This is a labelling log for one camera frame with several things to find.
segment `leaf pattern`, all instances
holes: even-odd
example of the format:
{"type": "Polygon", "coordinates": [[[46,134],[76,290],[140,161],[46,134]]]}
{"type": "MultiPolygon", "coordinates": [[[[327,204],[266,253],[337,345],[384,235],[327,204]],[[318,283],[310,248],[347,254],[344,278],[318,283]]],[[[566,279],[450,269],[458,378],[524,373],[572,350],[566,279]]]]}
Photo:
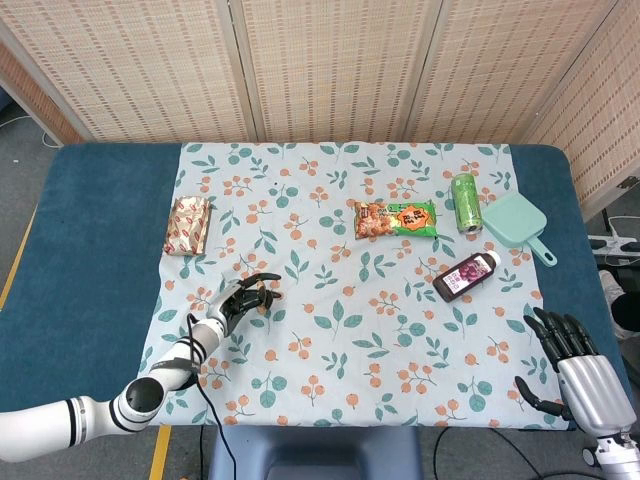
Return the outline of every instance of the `leaf pattern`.
{"type": "MultiPolygon", "coordinates": [[[[507,145],[189,143],[180,155],[174,197],[213,202],[206,255],[161,258],[140,375],[187,335],[189,312],[203,319],[235,280],[275,272],[265,286],[284,298],[248,312],[201,365],[225,424],[564,428],[514,396],[518,374],[540,398],[560,397],[522,320],[542,305],[530,250],[455,226],[458,173],[475,176],[483,204],[518,190],[507,145]],[[434,201],[437,238],[354,239],[354,200],[407,197],[434,201]],[[503,258],[495,275],[442,301],[435,277],[489,249],[503,258]]],[[[213,416],[187,389],[158,421],[213,416]]]]}

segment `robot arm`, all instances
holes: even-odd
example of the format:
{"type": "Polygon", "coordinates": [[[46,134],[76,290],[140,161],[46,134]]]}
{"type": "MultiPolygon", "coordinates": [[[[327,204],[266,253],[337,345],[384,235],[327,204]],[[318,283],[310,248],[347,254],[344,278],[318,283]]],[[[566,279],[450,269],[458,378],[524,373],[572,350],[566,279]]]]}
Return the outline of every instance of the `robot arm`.
{"type": "Polygon", "coordinates": [[[629,437],[636,414],[609,360],[598,354],[589,334],[574,317],[539,308],[534,312],[542,323],[530,316],[524,320],[558,373],[566,405],[541,401],[524,379],[516,377],[522,398],[536,410],[575,420],[585,433],[595,437],[598,447],[583,451],[583,456],[590,465],[598,464],[608,479],[639,480],[640,451],[629,437]]]}
{"type": "Polygon", "coordinates": [[[248,310],[268,309],[274,298],[280,298],[280,294],[267,290],[262,283],[279,279],[279,275],[262,273],[231,283],[211,303],[207,318],[198,321],[189,315],[188,321],[194,324],[192,339],[178,339],[148,375],[130,382],[109,402],[82,396],[0,413],[0,460],[21,462],[96,437],[143,430],[162,407],[168,392],[195,383],[200,365],[218,348],[222,338],[231,334],[248,310]],[[258,289],[250,290],[255,284],[258,289]]]}

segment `green can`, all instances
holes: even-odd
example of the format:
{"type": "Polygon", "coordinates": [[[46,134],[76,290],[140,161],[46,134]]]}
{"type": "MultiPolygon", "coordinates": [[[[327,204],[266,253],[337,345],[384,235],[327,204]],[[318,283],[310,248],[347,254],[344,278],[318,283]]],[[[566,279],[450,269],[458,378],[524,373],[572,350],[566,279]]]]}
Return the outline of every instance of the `green can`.
{"type": "Polygon", "coordinates": [[[482,214],[476,191],[476,182],[470,173],[461,173],[451,180],[451,193],[456,209],[456,224],[461,233],[482,229],[482,214]]]}

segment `dustpan handle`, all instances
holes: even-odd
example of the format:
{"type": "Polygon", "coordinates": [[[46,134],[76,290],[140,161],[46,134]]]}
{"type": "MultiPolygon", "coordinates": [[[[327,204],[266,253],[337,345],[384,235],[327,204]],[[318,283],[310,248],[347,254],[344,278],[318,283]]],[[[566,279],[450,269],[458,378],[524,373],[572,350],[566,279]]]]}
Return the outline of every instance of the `dustpan handle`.
{"type": "Polygon", "coordinates": [[[538,237],[533,237],[527,241],[533,253],[544,263],[547,267],[553,267],[558,263],[556,256],[540,241],[538,237]]]}

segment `black cable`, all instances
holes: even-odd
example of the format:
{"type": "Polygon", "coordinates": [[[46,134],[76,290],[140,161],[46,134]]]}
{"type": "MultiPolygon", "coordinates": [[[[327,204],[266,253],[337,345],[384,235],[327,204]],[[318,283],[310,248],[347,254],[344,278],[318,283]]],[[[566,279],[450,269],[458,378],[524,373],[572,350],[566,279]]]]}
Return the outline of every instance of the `black cable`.
{"type": "MultiPolygon", "coordinates": [[[[438,468],[437,468],[437,457],[438,457],[438,447],[440,446],[440,440],[442,440],[442,436],[450,428],[451,427],[446,427],[444,430],[442,430],[438,434],[438,437],[436,438],[436,444],[433,447],[433,476],[435,480],[439,480],[438,468]]],[[[576,470],[562,470],[557,472],[549,472],[549,473],[541,474],[538,471],[538,469],[534,467],[533,464],[529,461],[526,455],[522,453],[522,450],[520,450],[511,440],[509,440],[507,437],[505,437],[502,433],[500,433],[494,428],[490,428],[489,430],[491,430],[493,433],[495,433],[500,438],[502,438],[505,442],[507,442],[516,452],[518,452],[518,454],[523,458],[523,460],[527,462],[527,465],[529,465],[529,467],[531,467],[531,469],[536,474],[536,476],[532,477],[531,480],[545,480],[547,478],[560,477],[562,475],[582,475],[583,477],[587,477],[587,478],[595,478],[597,480],[606,480],[604,477],[601,477],[599,475],[594,475],[593,473],[578,472],[576,470]]]]}
{"type": "MultiPolygon", "coordinates": [[[[194,363],[195,347],[193,345],[193,328],[191,326],[191,321],[189,320],[189,318],[187,318],[187,328],[189,329],[189,350],[190,350],[190,355],[191,355],[191,363],[194,363]]],[[[200,385],[199,381],[196,381],[196,387],[198,387],[198,391],[200,392],[200,395],[202,395],[202,398],[205,399],[205,401],[207,402],[207,404],[211,408],[211,411],[213,412],[213,418],[215,418],[216,423],[218,424],[218,431],[220,432],[220,438],[222,439],[222,443],[224,443],[224,447],[227,450],[227,453],[229,454],[229,457],[231,457],[231,461],[233,462],[233,480],[236,480],[236,457],[233,455],[233,452],[231,452],[231,447],[229,447],[229,443],[227,442],[227,439],[224,436],[224,431],[222,430],[222,422],[220,422],[220,418],[218,418],[218,413],[216,412],[216,407],[213,406],[213,403],[209,399],[209,396],[202,389],[202,386],[200,385]]],[[[200,427],[200,480],[205,480],[205,478],[204,478],[204,453],[203,453],[203,448],[202,448],[202,434],[203,434],[203,431],[204,431],[204,425],[202,425],[200,427]]]]}

